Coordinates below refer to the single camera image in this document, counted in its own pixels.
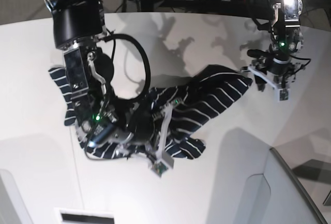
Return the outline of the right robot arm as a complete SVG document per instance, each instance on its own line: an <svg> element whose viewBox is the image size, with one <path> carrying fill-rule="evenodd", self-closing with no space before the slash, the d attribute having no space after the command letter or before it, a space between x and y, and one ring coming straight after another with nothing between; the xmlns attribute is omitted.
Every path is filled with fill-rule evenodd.
<svg viewBox="0 0 331 224"><path fill-rule="evenodd" d="M165 130L152 117L151 69L147 54L130 35L107 30L101 0L44 0L53 19L55 47L62 50L64 66L50 70L67 103L65 125L73 126L86 154L108 157L162 150ZM141 56L145 83L135 97L118 97L111 85L114 56L99 42L125 41Z"/></svg>

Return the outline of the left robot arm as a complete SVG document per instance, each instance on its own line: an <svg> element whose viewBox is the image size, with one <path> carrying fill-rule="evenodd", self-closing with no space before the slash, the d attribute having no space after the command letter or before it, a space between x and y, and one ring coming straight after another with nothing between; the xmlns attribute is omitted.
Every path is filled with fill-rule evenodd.
<svg viewBox="0 0 331 224"><path fill-rule="evenodd" d="M300 30L300 15L303 9L302 0L265 0L268 21L260 23L252 10L255 0L246 0L252 21L260 31L267 31L271 43L266 51L250 49L247 54L253 60L249 67L254 73L259 90L265 84L276 89L285 89L290 77L305 68L303 64L293 64L303 46L303 35Z"/></svg>

